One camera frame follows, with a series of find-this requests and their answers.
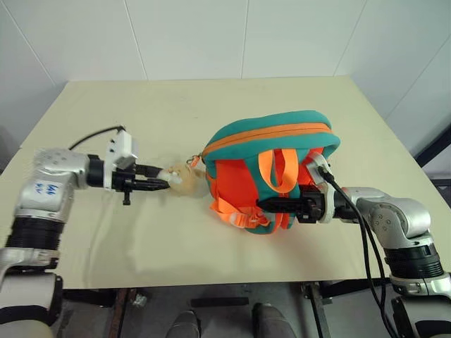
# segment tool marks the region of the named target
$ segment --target table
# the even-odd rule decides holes
[[[417,199],[451,270],[451,210],[383,119],[348,77],[161,82],[69,82],[0,177],[4,242],[35,149],[67,147],[86,134],[123,124],[139,144],[138,163],[169,166],[198,154],[225,124],[285,111],[326,114],[342,144],[331,156],[342,186],[376,187]],[[109,135],[79,152],[105,154]],[[56,272],[67,289],[363,278],[358,225],[295,225],[253,235],[218,220],[211,197],[169,191],[123,195],[76,191],[61,237]],[[373,275],[378,276],[371,257]]]

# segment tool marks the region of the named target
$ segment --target floor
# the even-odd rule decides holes
[[[395,296],[388,288],[388,299]],[[196,308],[203,338],[251,338],[251,310],[254,303],[272,303],[292,324],[298,338],[317,338],[310,300],[300,293],[299,283],[221,284],[143,289],[144,308],[128,305],[122,338],[165,337],[177,314],[190,308],[190,300],[208,297],[247,297],[247,306]],[[388,312],[391,317],[390,303]],[[378,309],[368,291],[338,296],[325,305],[333,338],[388,337]],[[111,309],[65,302],[60,320],[53,326],[56,338],[106,337]]]

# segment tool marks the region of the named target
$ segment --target tabletop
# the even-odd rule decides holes
[[[255,80],[69,82],[0,176],[1,240],[10,232],[37,149],[67,147],[121,124],[137,140],[138,163],[168,167],[198,154],[241,118],[314,109],[342,144],[330,157],[338,184],[375,187],[423,203],[445,270],[451,270],[451,210],[407,150],[348,77]],[[80,145],[104,157],[111,135]],[[65,288],[150,287],[364,278],[359,226],[333,220],[260,236],[222,223],[212,198],[170,191],[123,195],[75,192],[56,273]],[[373,275],[378,276],[371,257]]]

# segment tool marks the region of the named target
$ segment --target white wall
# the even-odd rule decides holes
[[[0,0],[0,168],[68,80],[351,74],[415,154],[451,123],[449,0]]]

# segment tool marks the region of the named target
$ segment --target orange strap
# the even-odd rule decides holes
[[[221,220],[236,227],[255,229],[259,225],[266,226],[269,224],[269,220],[260,210],[253,208],[252,214],[248,215],[242,213],[221,197],[218,197],[218,199],[210,205],[210,209],[214,210]]]
[[[285,159],[282,182],[278,187],[271,183],[271,169],[273,167],[274,151],[267,150],[259,154],[260,174],[265,183],[275,192],[286,194],[293,190],[297,184],[297,174],[299,172],[299,162],[297,160],[296,149],[281,149]]]

